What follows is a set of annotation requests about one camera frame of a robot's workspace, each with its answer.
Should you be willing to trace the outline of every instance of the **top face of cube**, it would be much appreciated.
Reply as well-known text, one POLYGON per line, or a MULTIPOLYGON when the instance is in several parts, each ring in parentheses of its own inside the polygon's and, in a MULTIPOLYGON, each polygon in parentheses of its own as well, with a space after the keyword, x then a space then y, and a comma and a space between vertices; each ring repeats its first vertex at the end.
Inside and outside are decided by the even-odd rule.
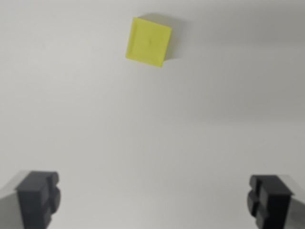
POLYGON ((126 58, 162 67, 172 29, 133 18, 126 58))

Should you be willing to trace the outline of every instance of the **yellow cube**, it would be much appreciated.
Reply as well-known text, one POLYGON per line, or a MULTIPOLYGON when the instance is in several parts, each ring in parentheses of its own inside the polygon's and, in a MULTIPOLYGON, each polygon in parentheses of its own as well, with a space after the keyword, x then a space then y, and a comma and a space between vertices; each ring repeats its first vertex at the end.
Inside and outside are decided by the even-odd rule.
POLYGON ((133 18, 126 58, 162 67, 172 29, 133 18))

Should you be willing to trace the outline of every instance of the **yellow block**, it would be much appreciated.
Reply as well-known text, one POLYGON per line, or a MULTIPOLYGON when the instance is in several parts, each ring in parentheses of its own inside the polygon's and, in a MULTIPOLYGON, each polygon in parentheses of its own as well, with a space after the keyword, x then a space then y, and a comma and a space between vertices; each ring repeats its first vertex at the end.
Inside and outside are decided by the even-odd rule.
POLYGON ((162 67, 172 29, 133 18, 126 58, 162 67))

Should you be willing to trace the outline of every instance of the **block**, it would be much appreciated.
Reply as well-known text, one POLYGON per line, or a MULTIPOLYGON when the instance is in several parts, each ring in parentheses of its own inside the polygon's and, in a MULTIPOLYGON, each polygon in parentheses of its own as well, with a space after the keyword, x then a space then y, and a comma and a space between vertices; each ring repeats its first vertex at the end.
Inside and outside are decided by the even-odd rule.
POLYGON ((133 18, 126 58, 162 67, 172 29, 133 18))
POLYGON ((252 176, 248 209, 259 229, 284 229, 292 191, 278 176, 252 176))
POLYGON ((30 172, 16 187, 24 229, 46 229, 59 207, 56 172, 30 172))

